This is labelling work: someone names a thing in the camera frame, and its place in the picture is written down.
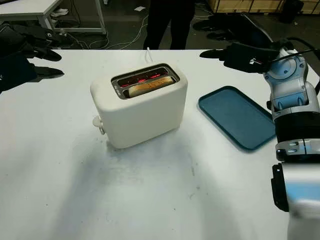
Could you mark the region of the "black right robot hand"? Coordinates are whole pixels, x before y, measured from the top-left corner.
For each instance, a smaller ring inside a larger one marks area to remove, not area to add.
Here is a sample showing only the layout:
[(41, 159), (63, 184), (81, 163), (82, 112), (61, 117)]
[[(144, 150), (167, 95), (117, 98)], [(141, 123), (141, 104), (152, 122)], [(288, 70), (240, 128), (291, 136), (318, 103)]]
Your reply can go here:
[(256, 48), (270, 48), (272, 38), (245, 13), (217, 13), (193, 24), (193, 29), (207, 33), (214, 41), (238, 42)]

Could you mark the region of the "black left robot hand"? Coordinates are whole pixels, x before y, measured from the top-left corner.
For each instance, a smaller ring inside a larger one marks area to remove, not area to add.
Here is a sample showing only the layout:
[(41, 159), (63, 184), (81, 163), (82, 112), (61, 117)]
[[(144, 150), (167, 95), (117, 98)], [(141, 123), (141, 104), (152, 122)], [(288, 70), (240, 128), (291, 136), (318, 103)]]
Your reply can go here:
[(52, 30), (39, 26), (3, 23), (0, 25), (0, 90), (7, 91), (24, 83), (40, 82), (64, 75), (56, 68), (36, 66), (29, 59), (58, 62), (61, 55), (53, 51), (61, 38)]

